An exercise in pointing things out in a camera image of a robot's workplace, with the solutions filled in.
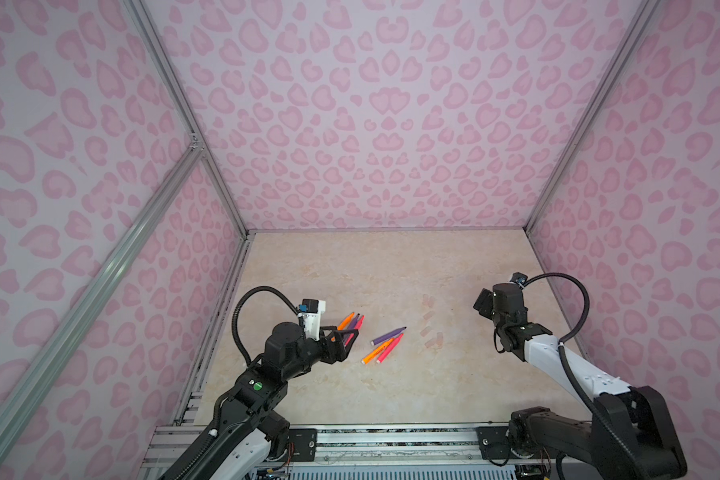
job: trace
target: diagonal metal beam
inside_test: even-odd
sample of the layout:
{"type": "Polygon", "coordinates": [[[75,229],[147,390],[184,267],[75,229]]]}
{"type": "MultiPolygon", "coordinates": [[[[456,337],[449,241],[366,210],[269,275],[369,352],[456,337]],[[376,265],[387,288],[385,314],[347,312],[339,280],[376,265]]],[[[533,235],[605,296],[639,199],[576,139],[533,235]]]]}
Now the diagonal metal beam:
{"type": "Polygon", "coordinates": [[[168,53],[166,53],[150,10],[144,4],[144,0],[122,0],[122,2],[133,19],[136,30],[139,31],[146,50],[150,53],[153,63],[157,67],[157,71],[160,73],[160,77],[168,89],[168,95],[170,95],[173,100],[176,111],[179,113],[179,116],[181,116],[187,132],[192,136],[192,139],[197,143],[199,148],[208,150],[206,157],[203,158],[202,161],[210,173],[213,187],[216,188],[216,191],[219,193],[222,204],[230,218],[232,218],[238,234],[240,234],[241,238],[246,238],[248,230],[242,221],[240,210],[235,206],[232,192],[224,181],[218,161],[214,158],[210,149],[207,148],[208,141],[202,133],[200,123],[197,121],[195,113],[192,111],[192,106],[181,86],[179,76],[176,74],[176,69],[168,57],[168,53]]]}
{"type": "Polygon", "coordinates": [[[0,465],[203,155],[197,147],[190,147],[184,153],[59,328],[32,360],[9,397],[0,405],[0,465]]]}
{"type": "Polygon", "coordinates": [[[616,83],[621,78],[626,66],[643,42],[648,27],[656,17],[656,12],[659,10],[661,4],[662,0],[643,0],[637,8],[637,13],[632,18],[632,23],[627,27],[621,43],[619,43],[618,48],[616,48],[616,52],[605,70],[603,79],[600,80],[600,84],[597,85],[597,89],[594,95],[592,95],[592,100],[590,100],[586,106],[584,115],[582,115],[565,149],[563,149],[563,153],[560,155],[560,161],[557,162],[557,165],[552,171],[552,175],[550,175],[550,178],[542,189],[539,201],[530,212],[530,216],[528,216],[528,222],[525,225],[526,232],[532,232],[539,224],[539,220],[547,210],[547,206],[552,201],[552,196],[555,191],[557,191],[557,187],[563,179],[563,175],[574,162],[581,141],[586,137],[586,134],[592,130],[598,114],[603,110],[610,93],[616,87],[616,83]]]}

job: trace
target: heart pattern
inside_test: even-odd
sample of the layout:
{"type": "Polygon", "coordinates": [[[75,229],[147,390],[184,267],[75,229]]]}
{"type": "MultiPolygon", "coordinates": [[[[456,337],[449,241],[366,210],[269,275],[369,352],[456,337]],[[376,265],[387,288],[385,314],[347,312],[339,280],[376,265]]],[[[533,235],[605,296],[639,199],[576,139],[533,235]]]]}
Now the heart pattern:
{"type": "Polygon", "coordinates": [[[523,225],[638,2],[148,0],[246,225],[523,225]]]}
{"type": "MultiPolygon", "coordinates": [[[[239,241],[198,165],[3,469],[70,478],[135,475],[154,427],[168,422],[178,402],[239,241]],[[179,248],[167,248],[169,232],[179,244],[193,245],[192,256],[182,260],[179,248]],[[198,237],[202,242],[193,242],[198,237]],[[170,291],[172,302],[156,301],[157,293],[171,288],[175,272],[191,274],[170,291]],[[122,452],[124,443],[129,452],[122,452]]],[[[5,313],[0,304],[0,316],[5,313]]],[[[58,320],[45,309],[20,324],[18,344],[43,344],[58,320]]],[[[28,365],[19,359],[0,367],[0,399],[28,365]]]]}
{"type": "Polygon", "coordinates": [[[689,478],[720,478],[720,2],[666,2],[530,238],[587,286],[591,358],[662,392],[689,478]]]}
{"type": "MultiPolygon", "coordinates": [[[[126,19],[117,0],[0,1],[0,403],[189,143],[126,19]]],[[[202,168],[169,214],[180,225],[166,217],[150,238],[0,478],[125,478],[142,459],[150,429],[178,399],[199,341],[191,326],[209,318],[238,241],[202,168]],[[180,245],[194,248],[190,258],[179,258],[180,245]],[[192,276],[169,295],[166,279],[180,266],[192,276]],[[183,350],[154,351],[169,336],[154,322],[146,328],[154,316],[173,333],[171,351],[183,350]],[[139,346],[145,368],[128,377],[139,346]],[[134,409],[118,425],[125,453],[108,439],[125,407],[122,396],[110,404],[119,383],[134,409]]]]}

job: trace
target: beige marble tabletop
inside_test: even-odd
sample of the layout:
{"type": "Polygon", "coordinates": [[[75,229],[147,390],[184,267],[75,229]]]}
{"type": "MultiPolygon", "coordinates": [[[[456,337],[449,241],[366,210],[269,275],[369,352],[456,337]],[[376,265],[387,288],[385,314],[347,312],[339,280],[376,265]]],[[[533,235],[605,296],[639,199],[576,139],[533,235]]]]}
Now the beige marble tabletop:
{"type": "MultiPolygon", "coordinates": [[[[493,324],[472,309],[482,288],[541,267],[522,230],[257,234],[236,292],[279,289],[298,304],[326,300],[323,325],[365,315],[344,363],[318,363],[288,384],[277,411],[291,424],[506,422],[512,411],[546,406],[589,418],[586,409],[540,370],[493,345],[493,324]],[[360,360],[370,340],[400,326],[389,358],[360,360]]],[[[558,336],[568,331],[546,280],[525,291],[529,320],[558,336]]],[[[258,355],[274,325],[294,321],[270,293],[240,313],[240,337],[258,355]]],[[[574,342],[569,347],[578,352],[574,342]]],[[[196,417],[207,425],[216,398],[244,370],[226,320],[196,417]]]]}

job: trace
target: wall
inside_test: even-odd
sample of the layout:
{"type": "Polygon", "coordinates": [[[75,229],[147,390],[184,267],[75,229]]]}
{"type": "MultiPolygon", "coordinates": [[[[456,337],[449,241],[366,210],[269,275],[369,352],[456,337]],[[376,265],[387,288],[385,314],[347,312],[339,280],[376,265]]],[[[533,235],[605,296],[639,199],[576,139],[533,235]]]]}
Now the wall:
{"type": "Polygon", "coordinates": [[[0,403],[187,144],[117,0],[0,0],[0,403]]]}
{"type": "Polygon", "coordinates": [[[531,239],[590,289],[596,364],[662,392],[688,478],[720,479],[720,1],[668,2],[531,239]]]}
{"type": "Polygon", "coordinates": [[[170,421],[237,249],[203,166],[144,246],[0,468],[0,479],[132,478],[170,421]]]}
{"type": "Polygon", "coordinates": [[[637,0],[148,0],[251,228],[523,225],[637,0]]]}

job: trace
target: pink patterned wall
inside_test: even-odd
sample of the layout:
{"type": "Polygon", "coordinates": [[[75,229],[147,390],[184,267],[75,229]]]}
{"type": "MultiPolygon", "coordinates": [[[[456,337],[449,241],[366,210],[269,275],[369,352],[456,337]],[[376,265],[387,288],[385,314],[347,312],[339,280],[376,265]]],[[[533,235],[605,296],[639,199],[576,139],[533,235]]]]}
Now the pink patterned wall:
{"type": "Polygon", "coordinates": [[[639,2],[147,3],[273,229],[523,225],[639,2]]]}
{"type": "Polygon", "coordinates": [[[165,425],[238,239],[199,165],[0,470],[132,478],[165,425]]]}
{"type": "Polygon", "coordinates": [[[0,0],[0,403],[188,139],[117,0],[0,0]]]}
{"type": "Polygon", "coordinates": [[[596,364],[662,392],[688,478],[720,480],[720,0],[667,3],[532,241],[590,289],[596,364]]]}

